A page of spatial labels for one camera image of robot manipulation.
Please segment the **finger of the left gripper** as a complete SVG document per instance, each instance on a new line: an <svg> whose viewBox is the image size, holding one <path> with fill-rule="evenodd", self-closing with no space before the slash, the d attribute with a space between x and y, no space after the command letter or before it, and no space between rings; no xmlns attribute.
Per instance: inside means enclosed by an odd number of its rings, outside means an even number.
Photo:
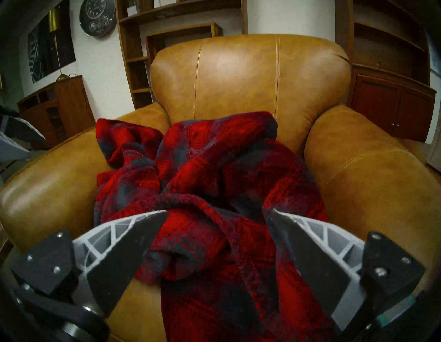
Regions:
<svg viewBox="0 0 441 342"><path fill-rule="evenodd" d="M1 116L1 132L23 142L46 142L46 138L28 121L19 117Z"/></svg>
<svg viewBox="0 0 441 342"><path fill-rule="evenodd" d="M31 157L30 151L23 148L11 138L1 133L1 163L28 160Z"/></svg>

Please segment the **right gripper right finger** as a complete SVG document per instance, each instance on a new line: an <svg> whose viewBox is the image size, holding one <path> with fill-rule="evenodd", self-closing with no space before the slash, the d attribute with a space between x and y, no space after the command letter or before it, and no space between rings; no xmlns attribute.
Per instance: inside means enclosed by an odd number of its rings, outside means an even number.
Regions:
<svg viewBox="0 0 441 342"><path fill-rule="evenodd" d="M414 304L424 265L386 235L273 209L268 223L336 331L383 328Z"/></svg>

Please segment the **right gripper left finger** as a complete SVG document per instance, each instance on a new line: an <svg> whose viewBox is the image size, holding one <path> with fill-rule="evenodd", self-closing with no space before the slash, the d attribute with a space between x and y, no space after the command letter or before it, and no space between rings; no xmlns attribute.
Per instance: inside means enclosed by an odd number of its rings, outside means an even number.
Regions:
<svg viewBox="0 0 441 342"><path fill-rule="evenodd" d="M18 285L38 295L109 317L168 216L160 210L116 219L74 240L57 231L10 270Z"/></svg>

